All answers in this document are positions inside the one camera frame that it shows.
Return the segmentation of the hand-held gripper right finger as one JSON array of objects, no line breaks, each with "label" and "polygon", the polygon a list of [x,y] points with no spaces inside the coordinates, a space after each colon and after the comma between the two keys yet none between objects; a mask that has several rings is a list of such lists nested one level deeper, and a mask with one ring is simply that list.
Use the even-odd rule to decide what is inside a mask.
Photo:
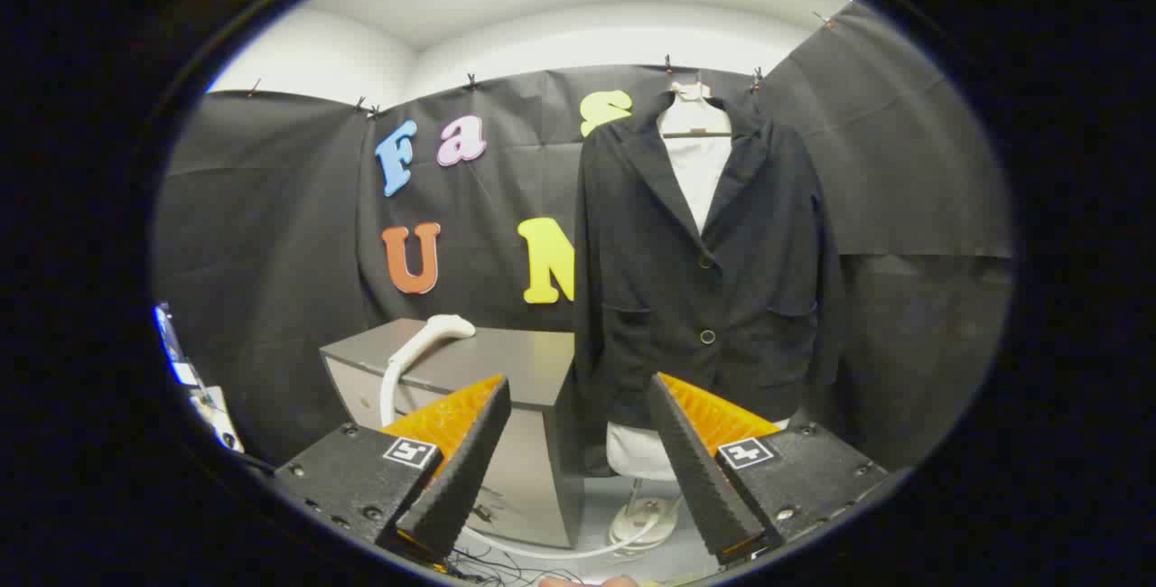
[{"label": "hand-held gripper right finger", "polygon": [[649,413],[709,553],[722,565],[827,532],[890,491],[890,471],[809,421],[777,428],[664,373]]}]

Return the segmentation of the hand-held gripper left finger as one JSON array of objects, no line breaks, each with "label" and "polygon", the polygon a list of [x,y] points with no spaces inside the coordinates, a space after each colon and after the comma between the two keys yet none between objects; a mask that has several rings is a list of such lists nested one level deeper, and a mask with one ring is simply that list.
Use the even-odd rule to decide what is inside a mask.
[{"label": "hand-held gripper left finger", "polygon": [[440,565],[511,411],[507,377],[492,376],[385,428],[343,424],[281,465],[274,492],[340,535]]}]

